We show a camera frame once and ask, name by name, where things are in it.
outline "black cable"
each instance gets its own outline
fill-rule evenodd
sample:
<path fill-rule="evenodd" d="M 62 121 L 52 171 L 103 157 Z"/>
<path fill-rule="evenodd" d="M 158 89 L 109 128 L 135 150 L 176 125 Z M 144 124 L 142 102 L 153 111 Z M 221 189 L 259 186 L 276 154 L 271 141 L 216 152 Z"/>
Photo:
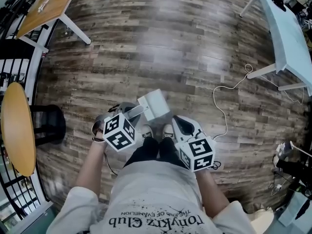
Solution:
<path fill-rule="evenodd" d="M 279 174 L 279 173 L 275 173 L 274 176 L 276 175 L 280 175 L 283 179 L 287 180 L 289 183 L 292 183 L 291 181 L 289 181 L 288 179 L 286 179 L 283 175 Z"/>
<path fill-rule="evenodd" d="M 220 161 L 214 161 L 214 166 L 212 167 L 212 169 L 214 170 L 218 170 L 218 168 L 221 166 L 221 162 Z"/>
<path fill-rule="evenodd" d="M 118 176 L 118 174 L 115 173 L 115 172 L 112 170 L 111 166 L 109 165 L 106 153 L 104 153 L 104 157 L 105 157 L 105 161 L 106 161 L 106 164 L 107 164 L 108 168 L 111 170 L 111 172 L 112 172 L 113 174 L 115 174 L 116 176 Z"/>

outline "table leg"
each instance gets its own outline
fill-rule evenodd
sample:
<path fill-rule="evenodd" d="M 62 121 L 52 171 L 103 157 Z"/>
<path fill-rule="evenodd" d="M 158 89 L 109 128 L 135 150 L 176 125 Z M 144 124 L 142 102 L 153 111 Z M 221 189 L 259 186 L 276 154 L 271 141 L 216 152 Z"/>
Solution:
<path fill-rule="evenodd" d="M 34 46 L 35 48 L 41 49 L 45 53 L 49 52 L 49 50 L 47 48 L 43 47 L 42 45 L 34 42 L 33 40 L 31 40 L 31 39 L 29 39 L 27 37 L 20 37 L 19 39 L 24 41 L 24 42 L 26 42 L 26 43 L 28 43 L 28 44 L 30 44 L 30 45 L 32 45 L 32 46 Z"/>
<path fill-rule="evenodd" d="M 63 23 L 65 23 L 77 36 L 79 36 L 85 43 L 90 44 L 91 40 L 86 36 L 85 33 L 81 29 L 78 28 L 77 25 L 74 24 L 73 21 L 69 19 L 65 14 L 61 15 L 60 18 Z"/>
<path fill-rule="evenodd" d="M 244 14 L 246 13 L 246 11 L 252 6 L 252 4 L 253 4 L 255 1 L 256 1 L 256 0 L 250 0 L 250 1 L 246 4 L 246 6 L 245 6 L 245 8 L 243 8 L 242 12 L 239 13 L 239 16 L 240 16 L 241 18 L 244 16 Z"/>
<path fill-rule="evenodd" d="M 54 105 L 40 106 L 40 105 L 30 105 L 31 112 L 52 112 L 55 111 Z"/>
<path fill-rule="evenodd" d="M 295 89 L 295 88 L 304 88 L 306 87 L 306 84 L 304 82 L 296 83 L 292 85 L 286 85 L 286 86 L 280 86 L 278 87 L 279 91 L 289 90 L 289 89 Z"/>
<path fill-rule="evenodd" d="M 41 134 L 41 133 L 54 133 L 58 129 L 54 126 L 42 126 L 34 128 L 34 134 Z"/>
<path fill-rule="evenodd" d="M 35 145 L 40 146 L 40 145 L 43 145 L 45 143 L 49 143 L 49 142 L 59 140 L 59 139 L 63 139 L 63 136 L 60 134 L 53 134 L 53 135 L 42 137 L 42 138 L 36 138 L 35 139 Z"/>
<path fill-rule="evenodd" d="M 275 63 L 271 64 L 270 66 L 267 66 L 265 68 L 259 69 L 257 71 L 253 71 L 250 74 L 247 75 L 248 79 L 252 79 L 261 75 L 265 75 L 267 73 L 270 73 L 272 71 L 276 70 Z"/>

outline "black metal railing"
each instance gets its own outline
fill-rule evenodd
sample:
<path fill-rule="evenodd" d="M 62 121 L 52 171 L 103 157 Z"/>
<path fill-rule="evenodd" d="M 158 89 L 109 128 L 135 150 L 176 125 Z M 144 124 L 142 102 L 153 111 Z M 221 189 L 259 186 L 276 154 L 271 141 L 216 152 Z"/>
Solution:
<path fill-rule="evenodd" d="M 0 19 L 0 34 L 2 34 L 0 38 L 0 61 L 2 62 L 0 72 L 0 102 L 2 101 L 3 94 L 10 83 L 13 81 L 19 82 L 25 89 L 26 83 L 29 82 L 27 78 L 35 48 L 19 39 L 16 39 L 16 35 L 24 17 L 27 14 L 27 8 L 30 8 L 34 1 L 35 0 L 13 1 L 13 3 L 6 8 L 8 15 Z M 38 42 L 44 28 L 47 28 L 47 26 L 43 25 L 41 28 L 31 31 L 26 35 L 26 37 L 30 38 L 34 42 Z M 33 84 L 33 92 L 32 94 L 27 94 L 28 99 L 32 99 L 32 103 L 35 98 L 39 67 Z M 18 171 L 15 170 L 14 166 L 10 164 L 7 158 L 1 132 L 0 155 L 0 168 L 2 168 L 0 169 L 0 184 L 8 200 L 2 205 L 0 204 L 0 212 L 7 207 L 13 208 L 13 211 L 10 212 L 8 216 L 6 216 L 4 219 L 1 219 L 3 224 L 5 224 L 16 216 L 19 218 L 19 220 L 24 219 L 40 205 L 40 202 L 34 188 L 32 178 L 22 176 L 18 173 Z M 39 182 L 44 194 L 40 177 Z"/>

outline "wooden floor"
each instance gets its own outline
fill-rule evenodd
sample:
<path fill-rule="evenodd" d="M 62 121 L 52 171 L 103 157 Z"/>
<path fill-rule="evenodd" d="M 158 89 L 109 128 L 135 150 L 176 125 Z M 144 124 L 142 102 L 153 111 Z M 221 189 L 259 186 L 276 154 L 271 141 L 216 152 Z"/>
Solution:
<path fill-rule="evenodd" d="M 240 18 L 248 0 L 73 0 L 67 15 L 92 40 L 85 45 L 59 23 L 40 73 L 36 104 L 56 104 L 64 112 L 61 145 L 38 148 L 38 164 L 49 198 L 61 206 L 91 144 L 94 118 L 123 101 L 135 102 L 160 88 L 171 110 L 200 122 L 207 134 L 225 131 L 214 106 L 216 86 L 234 86 L 246 74 L 274 63 L 273 45 L 259 4 Z M 290 73 L 267 75 L 278 85 L 296 83 Z M 248 212 L 253 204 L 276 207 L 286 186 L 270 196 L 272 157 L 277 144 L 303 142 L 305 106 L 292 103 L 263 79 L 220 89 L 216 101 L 229 131 L 217 139 L 214 177 L 227 197 Z M 302 90 L 290 92 L 301 100 Z M 112 168 L 129 153 L 108 152 Z M 115 176 L 102 169 L 101 201 L 108 203 Z"/>

